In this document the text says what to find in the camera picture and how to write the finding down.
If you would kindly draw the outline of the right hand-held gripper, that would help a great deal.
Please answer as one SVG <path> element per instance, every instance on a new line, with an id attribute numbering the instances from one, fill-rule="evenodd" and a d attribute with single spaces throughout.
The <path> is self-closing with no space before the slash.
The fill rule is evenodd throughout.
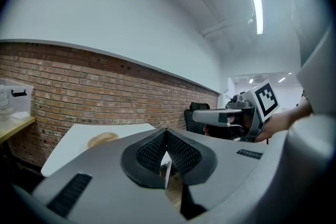
<path id="1" fill-rule="evenodd" d="M 234 95 L 226 107 L 227 109 L 194 110 L 192 119 L 204 124 L 227 124 L 229 118 L 238 113 L 230 124 L 231 127 L 239 127 L 234 140 L 254 142 L 265 123 L 279 109 L 279 102 L 267 79 L 246 92 Z"/>

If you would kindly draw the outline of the clear plastic storage bin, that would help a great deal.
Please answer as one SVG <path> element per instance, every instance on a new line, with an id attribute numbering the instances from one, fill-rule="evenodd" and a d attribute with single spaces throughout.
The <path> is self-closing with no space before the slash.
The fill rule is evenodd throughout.
<path id="1" fill-rule="evenodd" d="M 0 78 L 0 124 L 19 122 L 30 117 L 34 87 Z"/>

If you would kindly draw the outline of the long ceiling light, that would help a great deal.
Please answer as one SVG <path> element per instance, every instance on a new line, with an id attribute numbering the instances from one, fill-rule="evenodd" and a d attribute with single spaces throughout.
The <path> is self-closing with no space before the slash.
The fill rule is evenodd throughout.
<path id="1" fill-rule="evenodd" d="M 264 32 L 264 10 L 263 0 L 253 0 L 255 11 L 255 22 L 257 34 L 261 35 Z"/>

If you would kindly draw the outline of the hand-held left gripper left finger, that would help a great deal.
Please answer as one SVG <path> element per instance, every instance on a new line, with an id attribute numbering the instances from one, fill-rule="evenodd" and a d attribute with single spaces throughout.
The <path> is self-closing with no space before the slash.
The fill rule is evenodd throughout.
<path id="1" fill-rule="evenodd" d="M 137 162 L 141 145 L 164 134 L 150 130 L 93 147 L 45 178 L 33 191 L 43 205 L 55 206 L 78 174 L 91 177 L 66 215 L 77 224 L 184 224 L 186 219 L 165 194 L 159 173 Z"/>

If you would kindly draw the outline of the person's right forearm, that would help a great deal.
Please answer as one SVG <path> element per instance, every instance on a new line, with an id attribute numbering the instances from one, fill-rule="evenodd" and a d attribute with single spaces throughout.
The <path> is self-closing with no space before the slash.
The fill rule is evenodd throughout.
<path id="1" fill-rule="evenodd" d="M 255 139 L 256 143 L 270 139 L 275 133 L 289 130 L 295 121 L 308 117 L 313 113 L 311 104 L 307 97 L 302 97 L 295 108 L 273 114 L 265 123 L 262 132 Z"/>

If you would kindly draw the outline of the person's right hand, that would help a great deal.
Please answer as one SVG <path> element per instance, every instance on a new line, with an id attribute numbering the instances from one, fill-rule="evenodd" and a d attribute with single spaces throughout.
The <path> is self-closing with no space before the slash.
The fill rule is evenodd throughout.
<path id="1" fill-rule="evenodd" d="M 205 125 L 203 128 L 205 135 L 225 140 L 239 140 L 245 134 L 246 128 L 241 122 L 237 123 L 234 116 L 229 116 L 227 120 L 230 126 Z"/>

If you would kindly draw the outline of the yellow desk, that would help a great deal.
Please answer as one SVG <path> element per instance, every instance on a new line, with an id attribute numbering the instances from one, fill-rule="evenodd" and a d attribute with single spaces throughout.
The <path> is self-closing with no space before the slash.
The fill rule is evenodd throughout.
<path id="1" fill-rule="evenodd" d="M 19 131 L 33 124 L 34 122 L 35 118 L 31 116 L 24 121 L 13 123 L 12 125 L 4 127 L 3 129 L 0 128 L 0 145 L 6 142 L 10 137 L 15 135 Z"/>

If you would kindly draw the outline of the white table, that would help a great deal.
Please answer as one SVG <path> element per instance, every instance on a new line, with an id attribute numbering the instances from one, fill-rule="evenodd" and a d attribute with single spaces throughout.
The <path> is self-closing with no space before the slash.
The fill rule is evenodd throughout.
<path id="1" fill-rule="evenodd" d="M 134 125 L 74 124 L 52 151 L 43 165 L 41 173 L 45 178 L 48 178 L 86 151 L 89 141 L 102 133 L 115 133 L 119 138 L 125 138 L 135 133 L 152 130 L 155 130 L 155 128 L 148 123 Z"/>

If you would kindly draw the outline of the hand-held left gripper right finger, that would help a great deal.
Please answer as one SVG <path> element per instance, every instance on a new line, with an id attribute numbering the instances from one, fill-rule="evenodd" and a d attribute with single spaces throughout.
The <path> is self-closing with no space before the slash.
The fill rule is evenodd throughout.
<path id="1" fill-rule="evenodd" d="M 222 140 L 166 130 L 170 158 L 182 172 L 180 210 L 167 220 L 268 220 L 267 200 L 278 167 L 278 139 L 263 143 Z"/>

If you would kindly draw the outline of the tan round basket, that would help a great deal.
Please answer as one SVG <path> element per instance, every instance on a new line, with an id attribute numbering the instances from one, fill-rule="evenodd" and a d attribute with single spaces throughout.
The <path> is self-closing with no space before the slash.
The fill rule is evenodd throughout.
<path id="1" fill-rule="evenodd" d="M 91 138 L 87 143 L 87 148 L 93 148 L 95 146 L 108 143 L 108 142 L 112 142 L 118 139 L 119 139 L 119 135 L 115 133 L 111 133 L 111 132 L 104 132 L 104 133 L 101 133 Z"/>

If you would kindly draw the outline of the white ceiling pipe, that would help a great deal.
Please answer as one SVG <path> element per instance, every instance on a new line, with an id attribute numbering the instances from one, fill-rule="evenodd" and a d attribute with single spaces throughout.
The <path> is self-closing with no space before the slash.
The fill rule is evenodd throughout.
<path id="1" fill-rule="evenodd" d="M 208 38 L 214 34 L 216 34 L 217 32 L 222 31 L 223 29 L 227 28 L 229 26 L 229 23 L 227 22 L 221 22 L 218 23 L 214 26 L 211 26 L 209 28 L 203 29 L 200 31 L 200 34 L 204 37 L 204 38 Z"/>

